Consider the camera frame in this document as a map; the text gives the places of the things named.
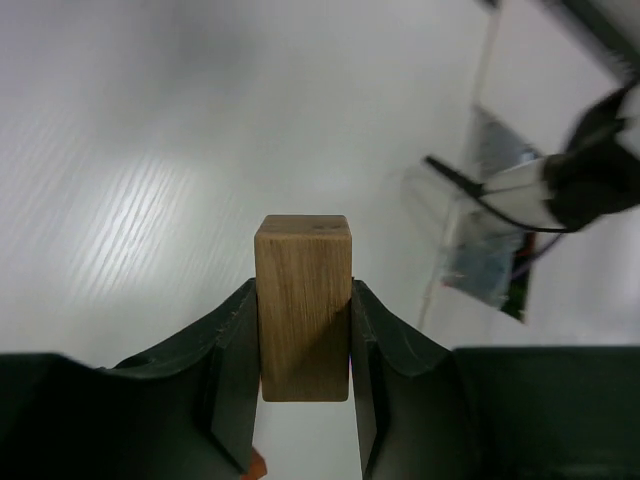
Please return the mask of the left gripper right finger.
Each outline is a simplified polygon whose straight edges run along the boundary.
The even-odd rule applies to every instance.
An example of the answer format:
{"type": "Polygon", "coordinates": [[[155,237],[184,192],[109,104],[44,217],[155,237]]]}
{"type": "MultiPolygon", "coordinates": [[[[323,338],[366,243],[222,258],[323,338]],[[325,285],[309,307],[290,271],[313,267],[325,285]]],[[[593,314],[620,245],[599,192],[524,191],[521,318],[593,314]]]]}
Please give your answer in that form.
{"type": "Polygon", "coordinates": [[[366,479],[635,479],[634,346],[448,350],[362,281],[351,365],[366,479]]]}

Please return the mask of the striped dark wood block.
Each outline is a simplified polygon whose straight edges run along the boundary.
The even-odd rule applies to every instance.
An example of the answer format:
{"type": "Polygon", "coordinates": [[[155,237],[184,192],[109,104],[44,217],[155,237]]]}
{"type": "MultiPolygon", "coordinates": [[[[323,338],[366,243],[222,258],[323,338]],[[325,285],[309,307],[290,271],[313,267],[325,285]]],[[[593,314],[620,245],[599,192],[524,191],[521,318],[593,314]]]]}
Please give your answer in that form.
{"type": "Polygon", "coordinates": [[[254,236],[262,396],[349,396],[352,236],[343,215],[268,215],[254,236]]]}

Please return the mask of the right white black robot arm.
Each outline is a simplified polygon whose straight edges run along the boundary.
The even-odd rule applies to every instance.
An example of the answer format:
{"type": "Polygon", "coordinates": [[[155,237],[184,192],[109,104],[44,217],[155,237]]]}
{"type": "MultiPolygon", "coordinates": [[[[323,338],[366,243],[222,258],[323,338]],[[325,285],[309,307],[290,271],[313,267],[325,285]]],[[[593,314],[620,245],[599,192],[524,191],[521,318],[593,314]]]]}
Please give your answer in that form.
{"type": "Polygon", "coordinates": [[[563,151],[476,181],[433,155],[425,165],[504,224],[578,232],[639,205],[639,80],[589,106],[563,151]]]}

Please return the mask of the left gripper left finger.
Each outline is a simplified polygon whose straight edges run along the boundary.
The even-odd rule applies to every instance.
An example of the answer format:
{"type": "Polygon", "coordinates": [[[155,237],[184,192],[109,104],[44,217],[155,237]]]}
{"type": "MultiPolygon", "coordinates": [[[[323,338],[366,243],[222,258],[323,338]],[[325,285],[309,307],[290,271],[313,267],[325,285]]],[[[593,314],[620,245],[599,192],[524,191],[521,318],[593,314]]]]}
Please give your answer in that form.
{"type": "Polygon", "coordinates": [[[53,353],[1,358],[5,479],[237,479],[259,388],[256,291],[113,368],[53,353]]]}

